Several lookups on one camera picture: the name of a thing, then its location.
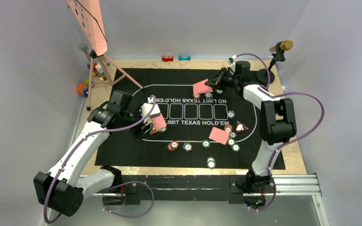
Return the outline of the green chips group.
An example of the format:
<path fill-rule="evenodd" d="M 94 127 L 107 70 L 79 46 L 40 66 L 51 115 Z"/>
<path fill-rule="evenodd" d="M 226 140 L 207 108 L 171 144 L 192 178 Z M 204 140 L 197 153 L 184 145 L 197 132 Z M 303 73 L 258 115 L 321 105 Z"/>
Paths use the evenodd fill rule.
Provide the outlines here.
<path fill-rule="evenodd" d="M 235 138 L 237 137 L 235 132 L 231 132 L 230 136 L 227 140 L 227 144 L 232 148 L 234 152 L 238 152 L 240 150 L 240 146 L 236 143 Z"/>

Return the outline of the red-backed card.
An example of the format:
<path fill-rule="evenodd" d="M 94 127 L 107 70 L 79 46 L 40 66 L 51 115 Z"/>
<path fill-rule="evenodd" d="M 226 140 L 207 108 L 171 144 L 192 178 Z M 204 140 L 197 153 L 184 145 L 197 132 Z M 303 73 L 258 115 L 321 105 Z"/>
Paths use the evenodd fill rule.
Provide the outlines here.
<path fill-rule="evenodd" d="M 213 127 L 209 134 L 209 139 L 219 144 L 226 145 L 229 136 L 229 132 L 219 129 L 217 127 Z"/>

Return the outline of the blue chip stack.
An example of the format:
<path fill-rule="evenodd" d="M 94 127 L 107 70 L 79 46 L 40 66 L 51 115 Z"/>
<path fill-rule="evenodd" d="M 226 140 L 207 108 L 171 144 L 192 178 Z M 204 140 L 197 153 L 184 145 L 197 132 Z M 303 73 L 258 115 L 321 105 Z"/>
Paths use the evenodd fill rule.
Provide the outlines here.
<path fill-rule="evenodd" d="M 183 149 L 186 151 L 186 152 L 189 152 L 192 150 L 192 145 L 190 143 L 184 143 L 183 144 Z"/>

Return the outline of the green chip stack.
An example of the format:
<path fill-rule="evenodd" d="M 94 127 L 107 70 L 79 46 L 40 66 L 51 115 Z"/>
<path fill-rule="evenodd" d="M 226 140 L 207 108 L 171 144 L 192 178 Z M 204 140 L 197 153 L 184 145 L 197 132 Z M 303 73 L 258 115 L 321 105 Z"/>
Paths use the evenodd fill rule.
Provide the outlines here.
<path fill-rule="evenodd" d="M 208 140 L 203 140 L 202 143 L 201 143 L 201 145 L 202 145 L 205 149 L 207 149 L 207 148 L 210 147 L 211 143 L 210 143 L 210 141 L 208 141 Z"/>

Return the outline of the red playing card box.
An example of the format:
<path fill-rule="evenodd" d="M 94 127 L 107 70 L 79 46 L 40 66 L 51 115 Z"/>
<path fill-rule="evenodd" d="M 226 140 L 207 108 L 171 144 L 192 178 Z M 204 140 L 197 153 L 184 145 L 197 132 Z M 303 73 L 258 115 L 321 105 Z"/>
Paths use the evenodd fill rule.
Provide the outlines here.
<path fill-rule="evenodd" d="M 163 118 L 162 114 L 159 116 L 148 118 L 146 122 L 144 123 L 144 129 L 148 129 L 149 133 L 155 134 L 158 132 L 165 132 L 166 131 L 167 124 L 165 122 L 165 119 Z"/>

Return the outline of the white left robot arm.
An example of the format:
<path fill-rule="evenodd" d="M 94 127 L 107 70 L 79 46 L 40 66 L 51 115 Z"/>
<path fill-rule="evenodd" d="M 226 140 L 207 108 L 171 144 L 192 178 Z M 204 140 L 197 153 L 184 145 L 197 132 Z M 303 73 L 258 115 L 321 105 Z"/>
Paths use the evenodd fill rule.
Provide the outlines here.
<path fill-rule="evenodd" d="M 70 217 L 84 200 L 99 191 L 125 193 L 128 185 L 122 172 L 112 166 L 102 166 L 96 173 L 81 177 L 81 172 L 105 140 L 113 133 L 129 131 L 136 139 L 147 137 L 156 128 L 154 118 L 161 112 L 157 98 L 151 95 L 146 103 L 131 107 L 132 96 L 116 90 L 112 97 L 91 111 L 87 122 L 64 156 L 47 173 L 38 172 L 33 179 L 38 201 L 43 205 L 43 217 L 52 224 L 48 210 L 57 212 L 57 217 Z"/>

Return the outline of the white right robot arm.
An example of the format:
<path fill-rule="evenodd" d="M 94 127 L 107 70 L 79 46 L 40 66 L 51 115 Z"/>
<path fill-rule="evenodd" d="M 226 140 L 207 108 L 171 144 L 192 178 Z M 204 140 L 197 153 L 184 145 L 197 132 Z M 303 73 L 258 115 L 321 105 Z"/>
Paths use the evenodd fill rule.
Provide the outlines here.
<path fill-rule="evenodd" d="M 205 85 L 215 91 L 233 88 L 244 100 L 260 110 L 258 128 L 262 139 L 258 154 L 247 172 L 246 178 L 236 182 L 245 191 L 256 192 L 270 183 L 272 168 L 280 153 L 280 145 L 296 135 L 296 118 L 293 101 L 272 95 L 263 83 L 268 78 L 265 70 L 250 71 L 247 61 L 237 61 L 223 67 Z"/>

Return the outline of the red chip stack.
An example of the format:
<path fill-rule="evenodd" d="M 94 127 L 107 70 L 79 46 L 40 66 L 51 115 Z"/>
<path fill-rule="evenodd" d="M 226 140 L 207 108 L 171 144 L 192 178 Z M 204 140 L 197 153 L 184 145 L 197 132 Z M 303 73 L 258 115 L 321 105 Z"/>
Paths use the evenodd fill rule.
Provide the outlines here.
<path fill-rule="evenodd" d="M 167 145 L 167 148 L 169 151 L 175 151 L 176 149 L 178 149 L 179 147 L 179 143 L 176 141 L 172 141 Z"/>

